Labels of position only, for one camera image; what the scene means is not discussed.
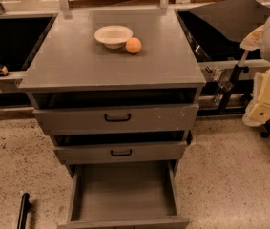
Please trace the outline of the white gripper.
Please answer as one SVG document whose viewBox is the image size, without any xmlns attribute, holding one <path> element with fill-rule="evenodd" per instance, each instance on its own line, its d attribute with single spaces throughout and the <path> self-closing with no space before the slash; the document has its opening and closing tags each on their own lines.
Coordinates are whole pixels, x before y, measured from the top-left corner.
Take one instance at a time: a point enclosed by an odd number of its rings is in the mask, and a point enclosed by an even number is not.
<svg viewBox="0 0 270 229">
<path fill-rule="evenodd" d="M 260 48 L 264 26 L 261 25 L 251 31 L 240 43 L 240 47 L 247 51 Z M 265 73 L 257 73 L 258 100 L 251 100 L 245 109 L 242 122 L 249 127 L 258 127 L 270 120 L 270 69 Z"/>
</svg>

